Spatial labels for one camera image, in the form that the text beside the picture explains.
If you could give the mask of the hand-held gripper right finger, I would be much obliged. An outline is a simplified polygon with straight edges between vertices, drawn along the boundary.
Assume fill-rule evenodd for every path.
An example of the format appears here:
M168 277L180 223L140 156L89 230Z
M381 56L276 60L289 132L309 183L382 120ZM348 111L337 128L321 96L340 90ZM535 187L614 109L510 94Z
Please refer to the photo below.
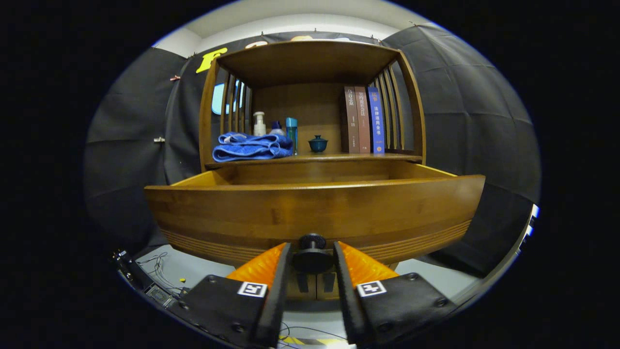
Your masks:
M333 244L348 343L359 348L392 348L447 320L458 309L418 272L354 282L353 251L341 241Z

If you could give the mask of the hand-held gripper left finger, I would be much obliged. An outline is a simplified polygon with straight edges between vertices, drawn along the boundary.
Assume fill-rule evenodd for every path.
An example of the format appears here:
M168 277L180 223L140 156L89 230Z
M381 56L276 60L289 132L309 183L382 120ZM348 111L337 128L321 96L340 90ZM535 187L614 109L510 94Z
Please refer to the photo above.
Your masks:
M290 243L261 254L270 262L260 280L206 276L180 298L178 318L233 349L276 348L292 255Z

